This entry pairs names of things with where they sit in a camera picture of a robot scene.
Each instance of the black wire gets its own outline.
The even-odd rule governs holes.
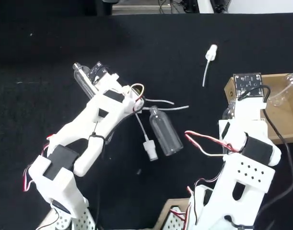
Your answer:
[[[241,96],[238,98],[238,101],[241,101],[241,100],[245,99],[246,96],[247,96],[250,92],[252,92],[252,91],[254,91],[254,90],[259,90],[259,89],[267,89],[267,90],[268,90],[268,91],[267,91],[267,94],[266,94],[266,96],[264,97],[264,100],[263,100],[263,102],[266,103],[267,100],[268,100],[268,98],[269,98],[269,96],[270,96],[270,93],[271,93],[271,89],[270,89],[270,87],[269,87],[268,85],[259,85],[259,86],[257,86],[257,87],[254,87],[254,88],[250,89],[250,90],[245,91],[245,92],[244,92],[243,94],[241,94]]]
[[[159,13],[162,13],[162,12],[161,12],[162,9],[161,9],[161,7],[160,7],[160,0],[158,0],[158,6],[159,6]]]
[[[60,215],[59,215],[59,213],[57,212],[57,210],[56,210],[55,208],[54,208],[54,210],[55,210],[55,212],[58,214],[58,218],[57,218],[54,222],[52,222],[52,223],[50,223],[50,224],[47,224],[47,225],[43,225],[43,226],[41,226],[40,228],[38,228],[38,229],[36,229],[36,230],[40,230],[40,229],[42,229],[42,228],[46,228],[46,227],[48,227],[48,226],[50,226],[50,225],[52,225],[52,224],[54,224],[54,223],[57,222],[57,220],[59,219]]]
[[[221,172],[223,171],[224,166],[225,166],[225,162],[223,162],[223,165],[222,165],[222,167],[221,167],[219,173],[218,173],[213,179],[210,179],[210,180],[214,180],[215,178],[218,178],[218,177],[220,176]],[[193,208],[194,208],[194,215],[195,215],[195,225],[198,224],[198,215],[197,215],[197,213],[196,213],[196,202],[195,202],[195,189],[196,189],[196,186],[197,186],[197,184],[198,184],[198,181],[201,181],[201,180],[205,181],[204,178],[199,178],[199,179],[194,183],[194,190],[193,190],[193,198],[194,198],[194,199],[193,199]]]
[[[171,6],[173,6],[174,7],[174,9],[178,12],[178,13],[180,13],[180,11],[177,9],[177,7],[174,5],[174,1],[173,0],[171,0]]]
[[[161,3],[161,4],[159,4],[159,12],[161,12],[161,13],[163,13],[164,14],[164,11],[163,11],[163,9],[162,9],[162,6],[163,6],[163,4],[165,4],[165,2],[166,2],[166,0],[164,0],[163,1],[163,3]]]
[[[251,91],[253,90],[257,90],[257,89],[268,89],[268,92],[266,94],[266,96],[264,97],[263,102],[266,103],[270,93],[271,93],[271,89],[269,86],[267,85],[260,85],[257,86],[255,88],[252,88],[248,91],[245,91],[239,98],[238,101],[243,100]],[[273,122],[270,120],[267,112],[265,109],[262,110],[266,120],[268,121],[268,123],[271,125],[271,127],[273,128],[274,132],[276,133],[276,135],[280,138],[280,140],[282,141],[282,143],[285,145],[286,150],[287,150],[287,157],[288,157],[288,162],[289,162],[289,166],[290,166],[290,171],[291,171],[291,176],[292,176],[292,183],[291,185],[281,194],[277,195],[276,197],[274,197],[272,200],[270,200],[269,202],[267,202],[264,206],[261,207],[261,209],[259,210],[259,212],[257,213],[256,219],[260,216],[260,214],[265,211],[267,208],[269,208],[273,203],[275,203],[276,201],[282,199],[283,197],[285,197],[287,194],[289,194],[292,190],[293,190],[293,160],[291,157],[291,152],[289,149],[289,145],[286,142],[286,140],[284,139],[284,137],[280,134],[280,132],[278,131],[278,129],[276,128],[276,126],[273,124]]]
[[[234,224],[233,221],[230,221],[230,223],[234,228],[237,228],[238,230],[254,229],[254,225],[246,226],[246,225],[242,225],[242,224]]]
[[[171,14],[173,14],[172,2],[173,0],[170,0]]]
[[[100,205],[100,188],[99,185],[97,186],[97,210],[96,210],[96,217],[95,217],[95,226],[94,229],[97,230],[98,226],[98,217],[99,217],[99,205]]]
[[[274,225],[274,223],[275,223],[275,220],[273,220],[273,221],[267,226],[267,228],[266,228],[265,230],[271,230],[272,227],[273,227],[273,225]]]

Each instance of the white plastic bracket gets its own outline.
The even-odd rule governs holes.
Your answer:
[[[274,169],[239,153],[226,155],[223,160],[225,166],[194,229],[211,229],[224,216],[231,216],[234,224],[252,226],[264,194],[269,190]],[[233,191],[237,182],[245,188],[236,201]]]

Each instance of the black fabric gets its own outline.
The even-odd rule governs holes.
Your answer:
[[[205,53],[218,45],[202,88]],[[73,78],[72,65],[109,65],[129,83],[145,85],[145,96],[190,108],[169,112],[184,148],[150,162],[134,117],[115,131],[105,158],[95,162],[78,187],[106,229],[152,227],[169,198],[188,197],[186,186],[212,178],[222,159],[208,158],[184,138],[191,129],[217,136],[227,107],[223,88],[233,73],[293,71],[293,14],[139,15],[51,19],[0,24],[0,229],[34,229],[49,205],[32,185],[22,192],[22,172],[40,153],[45,137],[57,132],[86,105],[88,97]],[[149,113],[140,116],[150,138]],[[199,140],[210,152],[221,147]],[[290,183],[286,154],[269,200]],[[261,217],[261,225],[293,227],[293,192]]]

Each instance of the red and white wire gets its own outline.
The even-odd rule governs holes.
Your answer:
[[[140,92],[140,94],[139,94],[139,96],[138,96],[138,98],[136,99],[136,102],[137,102],[137,101],[140,100],[141,97],[143,96],[145,87],[144,87],[144,85],[141,84],[141,83],[134,83],[133,85],[130,86],[130,89],[129,89],[128,93],[129,93],[129,92],[132,90],[132,88],[135,87],[135,86],[140,86],[140,87],[142,88],[142,89],[141,89],[141,92]]]
[[[185,215],[185,212],[176,212],[173,209],[170,209],[170,212],[172,212],[175,216],[177,216],[178,218],[180,218],[182,221],[185,221],[185,219],[181,216],[181,215]]]
[[[197,137],[203,137],[203,138],[207,138],[209,140],[212,140],[214,141],[215,143],[219,144],[219,145],[222,145],[223,147],[227,148],[228,150],[232,151],[232,152],[237,152],[237,150],[235,150],[230,144],[226,144],[225,142],[217,139],[217,138],[214,138],[214,137],[211,137],[211,136],[207,136],[207,135],[203,135],[203,134],[200,134],[200,133],[197,133],[197,132],[194,132],[194,131],[186,131],[185,132],[185,137],[197,148],[199,148],[199,150],[205,154],[206,156],[209,156],[209,157],[222,157],[224,156],[225,154],[211,154],[211,153],[207,153],[199,143],[197,143],[191,136],[191,135],[194,135],[194,136],[197,136]]]
[[[43,146],[43,149],[42,149],[42,151],[41,151],[41,156],[44,156],[45,150],[48,148],[48,146],[49,146],[49,143],[47,143],[47,144],[45,144],[45,145]],[[31,180],[31,181],[29,181],[29,183],[27,184],[27,173],[28,173],[28,169],[30,168],[31,165],[32,165],[32,163],[29,164],[29,165],[27,166],[27,168],[25,168],[24,171],[23,171],[23,191],[24,191],[24,192],[29,191],[31,183],[34,182],[33,180]]]
[[[187,228],[189,226],[188,223],[189,223],[190,210],[191,210],[191,204],[188,206],[188,208],[186,210],[186,215],[185,215],[185,221],[184,221],[183,230],[187,230]]]

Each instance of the perforated metal bracket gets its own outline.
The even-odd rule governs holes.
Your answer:
[[[95,222],[88,209],[84,211],[79,219],[72,219],[67,213],[58,209],[55,210],[52,209],[41,223],[40,226],[48,225],[43,227],[43,230],[95,230]]]
[[[181,212],[179,207],[173,207],[171,209],[176,212]],[[169,212],[165,219],[165,223],[161,227],[161,230],[182,230],[183,227],[184,227],[184,222],[179,217]]]

